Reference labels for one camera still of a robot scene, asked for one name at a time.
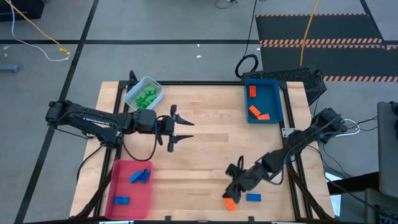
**red tray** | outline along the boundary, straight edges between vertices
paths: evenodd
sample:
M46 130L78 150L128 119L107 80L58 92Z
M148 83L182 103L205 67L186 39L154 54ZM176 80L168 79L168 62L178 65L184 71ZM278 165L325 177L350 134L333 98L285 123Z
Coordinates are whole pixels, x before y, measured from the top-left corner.
M130 183L129 178L137 171L150 171L146 183ZM143 219L149 214L152 196L153 166L151 161L117 160L113 165L111 187L106 202L105 217L112 220ZM115 205L115 196L130 197L128 205Z

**blue tray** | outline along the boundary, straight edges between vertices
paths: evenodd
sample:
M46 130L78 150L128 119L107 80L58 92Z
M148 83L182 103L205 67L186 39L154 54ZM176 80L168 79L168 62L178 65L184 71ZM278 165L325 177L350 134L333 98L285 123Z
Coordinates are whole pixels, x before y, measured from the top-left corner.
M256 97L251 98L249 86L256 86ZM244 82L244 97L246 102L246 117L249 123L274 124L282 121L282 104L280 103L279 82L267 79L248 79ZM261 114L269 114L269 120L259 120L250 111L254 105Z

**blue lego brick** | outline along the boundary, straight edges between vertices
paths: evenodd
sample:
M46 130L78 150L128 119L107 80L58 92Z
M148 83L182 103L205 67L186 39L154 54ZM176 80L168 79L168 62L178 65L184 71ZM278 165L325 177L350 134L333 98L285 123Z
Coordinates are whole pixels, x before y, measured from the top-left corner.
M130 183L134 183L135 181L137 181L141 174L141 171L137 171L134 175L132 175L129 179Z
M113 203L115 205L128 205L130 201L130 197L122 197L122 196L115 196L113 199Z
M145 170L143 171L143 173L141 174L141 176L139 176L138 181L144 184L144 183L147 182L149 176L150 176L150 171L147 170L147 169L145 169Z
M246 194L248 202L261 202L261 194Z

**orange lego brick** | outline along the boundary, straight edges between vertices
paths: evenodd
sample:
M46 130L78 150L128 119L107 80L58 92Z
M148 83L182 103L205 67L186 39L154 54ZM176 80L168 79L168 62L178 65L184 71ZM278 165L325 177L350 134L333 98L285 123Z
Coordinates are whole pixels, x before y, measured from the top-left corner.
M263 115L258 116L257 119L266 119L266 120L268 120L268 119L270 119L270 117L269 117L269 114L263 114Z
M236 209L236 205L233 199L231 198L224 198L224 202L228 211L232 212Z
M250 111L252 114L254 114L255 117L258 117L258 116L260 116L260 114L261 114L261 112L260 112L254 105L251 105L251 106L249 107L249 111Z
M256 97L256 87L250 86L249 87L250 97Z

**green lego brick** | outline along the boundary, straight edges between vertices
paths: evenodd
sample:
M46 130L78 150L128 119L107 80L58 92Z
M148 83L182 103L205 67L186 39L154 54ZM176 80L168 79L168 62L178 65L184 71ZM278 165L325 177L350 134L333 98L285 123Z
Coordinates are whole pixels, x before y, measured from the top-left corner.
M136 102L145 102L145 99L146 99L146 97L145 98L141 98L140 100L136 100Z
M142 100L142 96L141 95L136 96L136 101L141 101L141 100Z
M156 95L151 95L151 96L148 96L148 97L145 99L145 102L151 103L151 101L153 102L155 99L156 99Z
M148 104L148 103L145 103L145 102L143 102L143 103L142 103L142 107L141 107L141 108L142 108L142 109L146 109L148 106L149 106L149 104Z
M153 86L147 86L144 88L145 91L156 91L155 87Z
M144 91L145 91L145 95L147 95L147 96L151 96L151 95L156 94L156 89L155 89L155 87L153 87L153 86L147 86L147 87L145 87L145 88L144 88Z
M143 100L147 98L147 95L145 94L144 91L142 93L140 93L139 96L141 96L141 99L143 99Z

